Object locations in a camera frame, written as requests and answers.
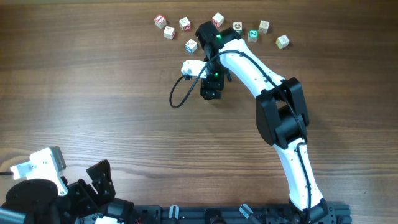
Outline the red-sided block top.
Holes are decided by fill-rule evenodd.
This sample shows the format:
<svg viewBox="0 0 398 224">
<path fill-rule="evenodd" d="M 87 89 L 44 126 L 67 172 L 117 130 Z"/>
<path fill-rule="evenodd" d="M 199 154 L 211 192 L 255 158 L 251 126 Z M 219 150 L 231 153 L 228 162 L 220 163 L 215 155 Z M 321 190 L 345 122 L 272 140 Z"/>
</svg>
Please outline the red-sided block top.
<svg viewBox="0 0 398 224">
<path fill-rule="evenodd" d="M 220 27 L 223 22 L 224 22 L 224 16 L 222 16 L 219 12 L 217 12 L 213 17 L 212 17 L 212 23 L 216 26 L 216 27 Z"/>
</svg>

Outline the plain wooden block right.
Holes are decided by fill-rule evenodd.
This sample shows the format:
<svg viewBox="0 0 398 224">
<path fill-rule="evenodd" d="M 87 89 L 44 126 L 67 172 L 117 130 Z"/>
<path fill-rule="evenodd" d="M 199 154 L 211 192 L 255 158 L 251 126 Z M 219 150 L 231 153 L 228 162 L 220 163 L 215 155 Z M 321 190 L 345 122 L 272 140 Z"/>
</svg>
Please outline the plain wooden block right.
<svg viewBox="0 0 398 224">
<path fill-rule="evenodd" d="M 266 34 L 268 32 L 268 30 L 269 30 L 269 25 L 270 25 L 269 21 L 261 20 L 260 24 L 259 24 L 258 31 L 260 33 Z"/>
</svg>

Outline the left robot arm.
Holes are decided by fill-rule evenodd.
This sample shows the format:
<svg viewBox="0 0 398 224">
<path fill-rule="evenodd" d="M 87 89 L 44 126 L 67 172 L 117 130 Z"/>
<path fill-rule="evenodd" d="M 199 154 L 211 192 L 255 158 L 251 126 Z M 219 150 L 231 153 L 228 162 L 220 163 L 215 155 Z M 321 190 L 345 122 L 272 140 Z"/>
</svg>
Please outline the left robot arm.
<svg viewBox="0 0 398 224">
<path fill-rule="evenodd" d="M 1 205 L 1 223 L 141 223 L 134 204 L 115 197 L 110 164 L 103 160 L 86 170 L 92 179 L 67 185 L 59 196 L 45 179 L 25 180 L 13 186 Z"/>
</svg>

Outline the plain top block left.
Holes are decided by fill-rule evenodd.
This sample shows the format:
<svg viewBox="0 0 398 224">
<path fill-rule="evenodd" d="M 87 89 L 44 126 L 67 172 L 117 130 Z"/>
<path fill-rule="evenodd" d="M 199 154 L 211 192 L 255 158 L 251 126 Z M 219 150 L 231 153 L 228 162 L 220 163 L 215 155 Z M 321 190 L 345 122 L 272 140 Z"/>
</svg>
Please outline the plain top block left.
<svg viewBox="0 0 398 224">
<path fill-rule="evenodd" d="M 170 27 L 170 26 L 165 26 L 165 28 L 164 28 L 164 37 L 166 39 L 172 40 L 174 38 L 174 35 L 175 35 L 175 29 L 173 27 Z"/>
</svg>

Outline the green Z letter block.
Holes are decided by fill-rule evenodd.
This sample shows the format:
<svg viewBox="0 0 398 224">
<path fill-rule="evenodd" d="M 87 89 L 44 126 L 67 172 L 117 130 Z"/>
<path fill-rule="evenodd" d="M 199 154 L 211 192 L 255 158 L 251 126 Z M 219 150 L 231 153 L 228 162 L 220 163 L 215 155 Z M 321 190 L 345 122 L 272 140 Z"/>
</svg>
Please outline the green Z letter block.
<svg viewBox="0 0 398 224">
<path fill-rule="evenodd" d="M 257 42 L 259 37 L 259 32 L 258 30 L 249 30 L 248 31 L 248 38 L 247 41 L 248 42 Z"/>
</svg>

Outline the blue-sided wooden block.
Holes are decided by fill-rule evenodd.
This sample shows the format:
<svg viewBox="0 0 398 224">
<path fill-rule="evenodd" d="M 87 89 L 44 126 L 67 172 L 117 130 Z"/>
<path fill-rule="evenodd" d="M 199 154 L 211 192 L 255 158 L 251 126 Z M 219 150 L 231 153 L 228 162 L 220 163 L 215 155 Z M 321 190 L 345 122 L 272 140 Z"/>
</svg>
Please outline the blue-sided wooden block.
<svg viewBox="0 0 398 224">
<path fill-rule="evenodd" d="M 194 53 L 194 51 L 196 51 L 197 48 L 198 48 L 198 44 L 193 39 L 190 39 L 185 44 L 185 50 L 187 52 L 189 52 L 190 54 Z"/>
</svg>

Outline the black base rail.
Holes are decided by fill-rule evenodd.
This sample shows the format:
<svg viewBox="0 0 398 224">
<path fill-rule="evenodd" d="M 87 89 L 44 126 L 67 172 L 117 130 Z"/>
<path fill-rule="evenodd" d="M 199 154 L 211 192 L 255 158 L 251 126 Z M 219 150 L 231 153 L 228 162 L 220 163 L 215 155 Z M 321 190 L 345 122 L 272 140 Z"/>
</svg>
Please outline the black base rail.
<svg viewBox="0 0 398 224">
<path fill-rule="evenodd" d="M 236 207 L 135 206 L 133 223 L 322 223 L 352 224 L 349 205 L 328 203 L 306 215 L 289 204 Z"/>
</svg>

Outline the block with red side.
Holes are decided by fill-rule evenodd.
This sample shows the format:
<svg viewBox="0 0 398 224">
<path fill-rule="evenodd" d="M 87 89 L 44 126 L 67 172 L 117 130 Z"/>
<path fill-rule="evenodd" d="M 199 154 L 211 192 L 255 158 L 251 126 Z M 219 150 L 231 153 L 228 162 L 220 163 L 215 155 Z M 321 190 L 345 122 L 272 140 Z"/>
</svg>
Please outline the block with red side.
<svg viewBox="0 0 398 224">
<path fill-rule="evenodd" d="M 189 19 L 187 17 L 183 17 L 182 19 L 179 20 L 179 25 L 181 27 L 181 29 L 186 32 L 188 30 L 191 29 L 191 22 L 189 21 Z"/>
</svg>

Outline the yellow wooden block far right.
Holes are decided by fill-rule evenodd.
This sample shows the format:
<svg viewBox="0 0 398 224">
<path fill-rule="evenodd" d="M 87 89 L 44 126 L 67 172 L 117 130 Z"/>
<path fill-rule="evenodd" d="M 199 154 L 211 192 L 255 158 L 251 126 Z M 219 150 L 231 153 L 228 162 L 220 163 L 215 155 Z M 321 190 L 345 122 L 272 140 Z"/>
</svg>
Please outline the yellow wooden block far right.
<svg viewBox="0 0 398 224">
<path fill-rule="evenodd" d="M 282 35 L 280 37 L 277 38 L 276 40 L 276 45 L 278 46 L 279 49 L 283 49 L 285 47 L 287 47 L 290 43 L 289 38 L 286 35 Z"/>
</svg>

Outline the red I letter block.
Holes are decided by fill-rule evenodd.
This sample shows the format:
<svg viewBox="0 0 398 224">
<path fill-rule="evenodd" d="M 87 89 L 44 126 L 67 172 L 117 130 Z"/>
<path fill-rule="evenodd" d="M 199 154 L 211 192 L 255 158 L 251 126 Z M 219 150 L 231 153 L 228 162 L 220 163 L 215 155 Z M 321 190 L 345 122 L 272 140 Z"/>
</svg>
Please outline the red I letter block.
<svg viewBox="0 0 398 224">
<path fill-rule="evenodd" d="M 155 22 L 155 25 L 157 27 L 159 27 L 160 29 L 163 29 L 167 25 L 166 18 L 163 15 L 161 15 L 161 14 L 157 15 L 154 18 L 154 22 Z"/>
</svg>

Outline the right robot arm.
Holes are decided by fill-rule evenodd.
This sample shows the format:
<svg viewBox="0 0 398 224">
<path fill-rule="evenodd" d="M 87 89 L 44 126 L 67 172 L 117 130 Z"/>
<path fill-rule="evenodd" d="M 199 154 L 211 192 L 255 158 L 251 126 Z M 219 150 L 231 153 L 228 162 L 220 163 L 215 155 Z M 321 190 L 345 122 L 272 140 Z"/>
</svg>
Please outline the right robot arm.
<svg viewBox="0 0 398 224">
<path fill-rule="evenodd" d="M 265 66 L 233 28 L 218 31 L 208 21 L 195 35 L 205 59 L 194 69 L 202 73 L 200 95 L 205 100 L 221 98 L 224 80 L 234 73 L 256 102 L 256 126 L 263 140 L 277 151 L 289 185 L 294 214 L 304 223 L 315 223 L 328 213 L 317 187 L 307 153 L 309 117 L 301 83 L 285 79 Z"/>
</svg>

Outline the block with dark picture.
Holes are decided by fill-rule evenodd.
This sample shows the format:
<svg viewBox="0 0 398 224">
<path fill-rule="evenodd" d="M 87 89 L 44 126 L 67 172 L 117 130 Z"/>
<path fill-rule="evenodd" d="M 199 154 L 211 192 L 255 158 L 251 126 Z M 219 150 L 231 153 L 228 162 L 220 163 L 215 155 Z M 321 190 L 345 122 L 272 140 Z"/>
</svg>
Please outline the block with dark picture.
<svg viewBox="0 0 398 224">
<path fill-rule="evenodd" d="M 233 29 L 239 33 L 242 34 L 243 33 L 243 25 L 241 22 L 233 22 Z"/>
</svg>

